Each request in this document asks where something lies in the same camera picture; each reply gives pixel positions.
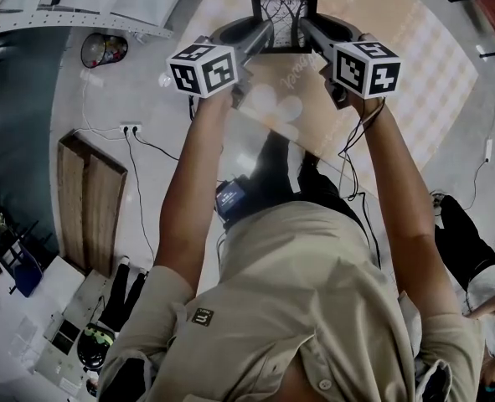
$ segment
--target helmet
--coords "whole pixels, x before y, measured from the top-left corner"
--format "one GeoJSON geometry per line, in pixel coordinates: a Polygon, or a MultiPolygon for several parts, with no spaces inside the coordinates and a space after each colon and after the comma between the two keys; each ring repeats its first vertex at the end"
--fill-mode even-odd
{"type": "Polygon", "coordinates": [[[78,340],[78,359],[91,371],[100,369],[113,341],[115,341],[113,332],[89,323],[78,340]]]}

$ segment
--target black pants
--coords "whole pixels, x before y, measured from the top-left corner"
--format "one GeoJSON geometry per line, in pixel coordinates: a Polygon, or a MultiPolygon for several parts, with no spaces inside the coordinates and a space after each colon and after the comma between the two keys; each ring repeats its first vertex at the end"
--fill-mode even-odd
{"type": "Polygon", "coordinates": [[[124,323],[130,317],[131,310],[136,305],[143,284],[145,283],[145,275],[142,273],[139,274],[131,286],[126,302],[124,302],[129,272],[130,267],[128,265],[119,265],[113,286],[111,287],[110,300],[107,302],[106,308],[98,319],[99,322],[104,323],[115,332],[120,332],[124,323]]]}
{"type": "Polygon", "coordinates": [[[442,261],[465,290],[480,272],[495,265],[495,252],[485,241],[461,205],[446,195],[441,201],[444,229],[435,227],[435,242],[442,261]]]}
{"type": "Polygon", "coordinates": [[[340,198],[337,187],[327,176],[321,175],[315,165],[303,162],[297,178],[301,192],[294,193],[291,190],[288,178],[288,145],[289,141],[285,137],[270,132],[256,161],[255,171],[249,180],[238,180],[246,196],[230,214],[225,228],[270,207],[291,201],[307,201],[345,214],[364,230],[360,219],[347,202],[340,198]]]}

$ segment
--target trash bin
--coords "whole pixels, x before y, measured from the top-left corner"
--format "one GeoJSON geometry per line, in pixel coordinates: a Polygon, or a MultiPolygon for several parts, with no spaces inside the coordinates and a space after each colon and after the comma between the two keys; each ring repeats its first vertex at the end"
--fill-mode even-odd
{"type": "Polygon", "coordinates": [[[81,62],[94,69],[99,65],[118,63],[128,52],[128,42],[123,37],[93,33],[81,46],[81,62]]]}

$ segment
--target floor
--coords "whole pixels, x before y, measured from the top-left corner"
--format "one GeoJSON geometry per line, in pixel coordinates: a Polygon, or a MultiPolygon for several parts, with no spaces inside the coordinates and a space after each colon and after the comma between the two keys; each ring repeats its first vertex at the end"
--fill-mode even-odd
{"type": "MultiPolygon", "coordinates": [[[[495,123],[489,134],[495,111],[495,59],[478,58],[476,46],[495,50],[495,37],[484,17],[472,4],[446,0],[422,0],[451,30],[476,66],[480,77],[456,123],[447,134],[435,156],[426,165],[423,176],[429,189],[442,189],[458,198],[464,206],[471,203],[476,169],[482,163],[485,141],[493,139],[492,162],[486,164],[477,177],[477,197],[469,214],[482,237],[495,248],[495,123]]],[[[95,129],[110,130],[101,133],[115,141],[108,141],[93,132],[82,131],[88,141],[96,144],[121,162],[129,171],[125,198],[116,236],[116,255],[128,255],[132,264],[145,268],[152,266],[152,254],[142,233],[137,183],[128,154],[128,145],[115,129],[125,121],[142,124],[142,136],[174,156],[178,156],[189,127],[188,101],[185,95],[173,93],[159,85],[158,77],[165,71],[165,59],[175,50],[188,20],[200,0],[181,0],[169,20],[168,27],[174,39],[149,38],[139,44],[127,36],[130,50],[118,64],[98,67],[91,72],[83,70],[80,46],[90,33],[88,29],[74,28],[59,72],[50,135],[50,157],[55,157],[57,141],[71,129],[87,128],[82,111],[95,129]],[[85,109],[82,108],[85,91],[85,109]]],[[[219,167],[220,179],[231,179],[240,174],[249,175],[267,136],[267,129],[255,121],[232,116],[227,122],[224,150],[219,167]]],[[[144,227],[155,252],[159,241],[158,219],[163,197],[173,175],[176,162],[159,151],[131,140],[133,156],[141,181],[144,227]]],[[[296,174],[302,159],[302,150],[292,145],[289,168],[292,187],[298,190],[296,174]]],[[[54,170],[54,159],[50,159],[54,170]]],[[[338,183],[337,170],[321,163],[320,171],[338,183]]],[[[51,172],[51,186],[55,187],[55,172],[51,172]]],[[[351,191],[351,182],[343,181],[342,195],[351,191]]],[[[59,223],[57,194],[52,189],[54,217],[59,223]]],[[[369,215],[374,233],[380,243],[383,269],[392,274],[389,249],[379,212],[379,203],[367,196],[369,215]]],[[[362,217],[360,199],[352,208],[362,217]]],[[[222,235],[222,225],[214,216],[206,246],[206,257],[199,292],[209,289],[218,281],[216,242],[222,235]]]]}

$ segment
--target shirt button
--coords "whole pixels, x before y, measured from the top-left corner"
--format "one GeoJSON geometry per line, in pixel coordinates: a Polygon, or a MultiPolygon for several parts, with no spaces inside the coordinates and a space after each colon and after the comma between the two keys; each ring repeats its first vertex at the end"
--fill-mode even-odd
{"type": "Polygon", "coordinates": [[[333,383],[331,383],[330,379],[323,379],[317,384],[317,386],[320,388],[320,390],[326,391],[332,388],[333,383]]]}

